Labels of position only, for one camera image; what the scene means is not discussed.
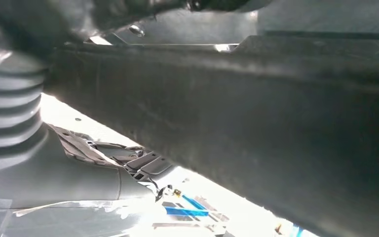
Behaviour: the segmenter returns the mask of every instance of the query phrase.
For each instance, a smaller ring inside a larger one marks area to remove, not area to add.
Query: screw
[[[129,31],[131,31],[131,33],[137,35],[138,37],[143,37],[145,36],[145,32],[143,31],[143,29],[137,25],[131,25],[129,28],[128,28]]]

